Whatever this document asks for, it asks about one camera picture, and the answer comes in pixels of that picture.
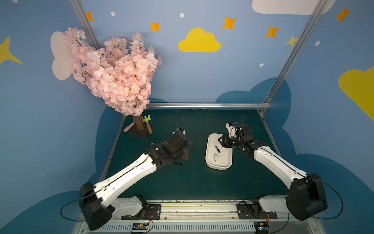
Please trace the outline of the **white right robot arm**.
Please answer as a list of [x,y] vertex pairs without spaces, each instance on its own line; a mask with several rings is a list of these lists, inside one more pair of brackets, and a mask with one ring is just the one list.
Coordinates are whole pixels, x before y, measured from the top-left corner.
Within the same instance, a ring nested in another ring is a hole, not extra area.
[[283,196],[263,196],[254,209],[263,212],[287,213],[304,221],[328,208],[323,181],[317,174],[308,174],[290,164],[261,140],[255,140],[247,124],[228,122],[228,134],[219,138],[224,148],[239,149],[264,165],[287,187]]

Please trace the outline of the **white oval storage box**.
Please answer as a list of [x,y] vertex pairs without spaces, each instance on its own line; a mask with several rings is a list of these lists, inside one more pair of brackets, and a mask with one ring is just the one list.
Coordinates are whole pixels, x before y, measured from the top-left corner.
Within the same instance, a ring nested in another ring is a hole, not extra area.
[[222,136],[217,133],[209,135],[205,160],[209,168],[224,171],[232,165],[233,152],[232,148],[225,148],[220,144],[219,138]]

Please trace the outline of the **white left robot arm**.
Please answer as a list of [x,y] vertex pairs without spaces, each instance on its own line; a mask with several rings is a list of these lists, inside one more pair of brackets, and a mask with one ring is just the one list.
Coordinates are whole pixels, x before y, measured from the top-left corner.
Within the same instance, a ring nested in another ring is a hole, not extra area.
[[89,230],[101,228],[113,215],[143,217],[148,203],[142,196],[134,196],[124,202],[118,202],[117,198],[147,175],[175,164],[178,160],[187,160],[191,145],[185,130],[177,128],[168,140],[151,144],[138,159],[108,179],[96,184],[83,184],[80,188],[79,207]]

